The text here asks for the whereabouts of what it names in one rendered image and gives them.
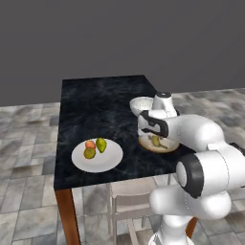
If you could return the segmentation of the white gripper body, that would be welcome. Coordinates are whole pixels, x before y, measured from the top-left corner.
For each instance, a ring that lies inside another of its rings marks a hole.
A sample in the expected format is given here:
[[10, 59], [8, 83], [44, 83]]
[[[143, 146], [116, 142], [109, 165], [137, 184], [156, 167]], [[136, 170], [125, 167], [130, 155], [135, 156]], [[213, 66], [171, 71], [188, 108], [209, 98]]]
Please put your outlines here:
[[140, 127], [138, 127], [138, 136], [139, 137], [144, 137], [144, 136], [152, 136], [154, 135], [155, 132], [152, 131], [151, 129], [145, 128], [145, 129], [141, 129]]

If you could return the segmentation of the white bowl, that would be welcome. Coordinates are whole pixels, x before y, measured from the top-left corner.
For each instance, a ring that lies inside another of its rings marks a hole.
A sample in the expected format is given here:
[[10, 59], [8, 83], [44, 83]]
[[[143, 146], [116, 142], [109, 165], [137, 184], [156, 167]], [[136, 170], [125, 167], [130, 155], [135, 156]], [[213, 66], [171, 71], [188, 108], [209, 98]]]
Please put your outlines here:
[[132, 113], [138, 117], [144, 110], [150, 110], [152, 108], [153, 98], [150, 97], [138, 97], [130, 101], [129, 106]]

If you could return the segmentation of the green mango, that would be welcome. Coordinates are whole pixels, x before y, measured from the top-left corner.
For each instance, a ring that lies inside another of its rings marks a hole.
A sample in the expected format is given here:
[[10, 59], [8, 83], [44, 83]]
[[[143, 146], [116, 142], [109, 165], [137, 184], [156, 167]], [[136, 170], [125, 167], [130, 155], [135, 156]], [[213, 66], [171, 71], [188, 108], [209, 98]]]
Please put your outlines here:
[[107, 147], [107, 142], [104, 138], [97, 138], [96, 146], [100, 153], [103, 153]]

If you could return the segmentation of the black marble dining table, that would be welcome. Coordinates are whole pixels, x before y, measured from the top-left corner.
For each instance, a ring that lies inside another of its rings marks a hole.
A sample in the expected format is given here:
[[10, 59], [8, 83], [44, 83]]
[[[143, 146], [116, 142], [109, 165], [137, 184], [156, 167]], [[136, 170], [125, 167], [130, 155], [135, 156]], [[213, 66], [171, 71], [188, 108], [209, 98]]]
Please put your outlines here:
[[[143, 75], [62, 81], [54, 190], [67, 245], [81, 245], [73, 188], [172, 173], [177, 160], [191, 153], [184, 146], [167, 154], [154, 153], [139, 144], [137, 118], [129, 102], [155, 94]], [[75, 167], [73, 149], [98, 137], [122, 147], [119, 165], [104, 173], [87, 173]]]

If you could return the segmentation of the yellow-green apple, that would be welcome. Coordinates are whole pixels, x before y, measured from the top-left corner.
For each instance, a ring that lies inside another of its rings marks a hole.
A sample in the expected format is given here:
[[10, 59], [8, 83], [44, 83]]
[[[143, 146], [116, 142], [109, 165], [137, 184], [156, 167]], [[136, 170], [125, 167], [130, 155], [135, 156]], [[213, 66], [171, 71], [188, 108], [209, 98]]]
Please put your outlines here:
[[96, 150], [93, 147], [87, 147], [84, 150], [83, 155], [86, 159], [93, 159], [96, 155]]

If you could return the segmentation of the tan bowl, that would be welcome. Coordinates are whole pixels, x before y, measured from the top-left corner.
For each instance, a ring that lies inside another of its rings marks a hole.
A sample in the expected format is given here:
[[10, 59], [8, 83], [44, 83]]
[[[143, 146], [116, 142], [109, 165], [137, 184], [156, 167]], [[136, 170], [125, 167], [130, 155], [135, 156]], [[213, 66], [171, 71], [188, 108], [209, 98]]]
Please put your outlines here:
[[153, 152], [169, 153], [169, 152], [176, 150], [180, 145], [179, 143], [174, 142], [170, 139], [158, 136], [160, 139], [160, 143], [162, 145], [165, 145], [167, 147], [167, 149], [164, 149], [162, 147], [156, 147], [152, 144], [151, 137], [150, 136], [139, 137], [139, 142], [144, 148], [146, 148], [147, 150], [153, 151]]

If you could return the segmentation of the white plate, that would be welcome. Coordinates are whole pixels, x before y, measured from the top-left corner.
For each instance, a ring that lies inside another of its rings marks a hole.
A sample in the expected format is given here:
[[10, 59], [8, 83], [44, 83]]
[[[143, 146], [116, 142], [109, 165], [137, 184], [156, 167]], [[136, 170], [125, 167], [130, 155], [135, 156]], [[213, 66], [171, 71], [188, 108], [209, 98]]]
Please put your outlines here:
[[103, 153], [96, 150], [96, 155], [92, 159], [84, 157], [85, 142], [79, 143], [72, 151], [71, 159], [73, 164], [86, 172], [99, 173], [105, 172], [116, 167], [123, 159], [123, 149], [116, 142], [109, 139]]

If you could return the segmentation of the pale wooden chair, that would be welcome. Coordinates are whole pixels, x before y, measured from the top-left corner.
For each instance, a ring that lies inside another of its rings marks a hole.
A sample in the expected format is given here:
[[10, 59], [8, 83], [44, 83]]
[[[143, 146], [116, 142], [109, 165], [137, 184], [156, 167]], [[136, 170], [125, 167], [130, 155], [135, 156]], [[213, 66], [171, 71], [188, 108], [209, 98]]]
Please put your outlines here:
[[153, 177], [132, 179], [108, 183], [107, 189], [107, 225], [108, 233], [113, 237], [113, 245], [117, 245], [117, 222], [125, 220], [132, 245], [139, 245], [133, 223], [134, 218], [145, 218], [152, 215], [149, 207], [149, 194], [157, 188]]

